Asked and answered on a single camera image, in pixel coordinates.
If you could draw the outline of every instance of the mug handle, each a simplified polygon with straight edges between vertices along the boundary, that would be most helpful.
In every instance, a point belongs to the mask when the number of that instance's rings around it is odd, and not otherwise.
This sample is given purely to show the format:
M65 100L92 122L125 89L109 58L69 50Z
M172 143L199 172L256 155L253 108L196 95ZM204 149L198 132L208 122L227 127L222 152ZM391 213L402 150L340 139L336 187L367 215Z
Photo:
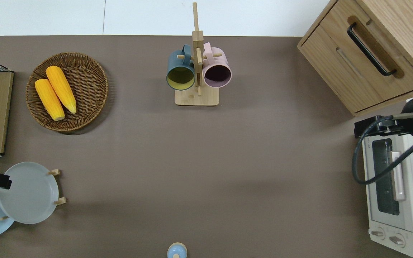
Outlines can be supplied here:
M206 56L206 59L208 60L208 64L209 65L214 64L213 50L211 50L210 42L203 44L203 48L205 49L205 56Z
M184 44L182 47L182 53L184 54L184 60L182 61L182 65L189 66L190 63L190 46L188 44Z

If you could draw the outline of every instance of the toaster oven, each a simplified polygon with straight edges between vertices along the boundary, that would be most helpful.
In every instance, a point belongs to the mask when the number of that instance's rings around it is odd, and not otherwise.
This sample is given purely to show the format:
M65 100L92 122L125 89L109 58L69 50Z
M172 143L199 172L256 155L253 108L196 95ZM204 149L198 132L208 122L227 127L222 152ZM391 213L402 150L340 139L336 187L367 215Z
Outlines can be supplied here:
M366 137L362 142L366 180L413 145L413 137ZM370 238L413 257L413 153L392 173L366 186Z

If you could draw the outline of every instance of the brown table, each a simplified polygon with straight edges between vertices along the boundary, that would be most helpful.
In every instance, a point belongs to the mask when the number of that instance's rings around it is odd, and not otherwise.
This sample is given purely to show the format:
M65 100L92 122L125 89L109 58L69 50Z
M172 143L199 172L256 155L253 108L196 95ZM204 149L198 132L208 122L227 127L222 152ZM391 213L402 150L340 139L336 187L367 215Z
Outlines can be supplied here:
M0 172L59 168L68 199L39 224L15 222L0 257L162 258L173 242L191 258L405 257L369 239L350 172L361 118L299 53L300 38L205 37L233 70L215 107L177 106L165 82L170 52L190 40L0 37L0 63L15 72ZM43 128L25 103L33 69L68 51L110 78L104 112L78 135Z

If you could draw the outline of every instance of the wooden cabinet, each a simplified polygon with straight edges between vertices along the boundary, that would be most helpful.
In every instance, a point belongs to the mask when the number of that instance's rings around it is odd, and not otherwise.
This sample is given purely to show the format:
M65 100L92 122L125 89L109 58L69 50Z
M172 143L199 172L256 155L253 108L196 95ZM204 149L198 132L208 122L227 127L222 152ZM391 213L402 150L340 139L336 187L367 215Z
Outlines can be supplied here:
M354 116L413 97L413 0L332 0L298 48Z

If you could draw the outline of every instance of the oven window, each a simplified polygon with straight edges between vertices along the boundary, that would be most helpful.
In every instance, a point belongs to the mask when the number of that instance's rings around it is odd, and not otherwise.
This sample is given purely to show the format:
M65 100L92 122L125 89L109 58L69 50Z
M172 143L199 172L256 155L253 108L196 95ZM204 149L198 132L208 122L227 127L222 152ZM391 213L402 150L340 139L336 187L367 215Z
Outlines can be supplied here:
M391 163L391 139L380 139L372 142L375 175L382 172ZM375 182L379 211L391 215L399 215L399 203L393 198L391 173Z

